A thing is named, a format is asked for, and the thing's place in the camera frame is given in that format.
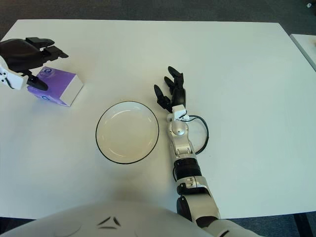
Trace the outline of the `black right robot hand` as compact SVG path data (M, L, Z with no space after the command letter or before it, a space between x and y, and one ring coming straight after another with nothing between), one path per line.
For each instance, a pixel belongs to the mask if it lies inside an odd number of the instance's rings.
M154 91L157 97L157 103L165 110L172 112L172 107L183 105L186 107L186 91L184 89L184 76L183 73L178 72L172 66L168 66L168 72L173 77L171 80L168 77L164 77L166 85L169 87L171 99L163 95L161 89L155 84Z

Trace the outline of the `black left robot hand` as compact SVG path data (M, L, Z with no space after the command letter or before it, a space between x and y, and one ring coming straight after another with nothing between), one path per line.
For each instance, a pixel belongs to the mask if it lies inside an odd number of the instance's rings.
M48 85L34 76L31 69L48 61L68 58L51 39L30 37L0 42L0 82L10 89L20 90L26 85L47 91Z

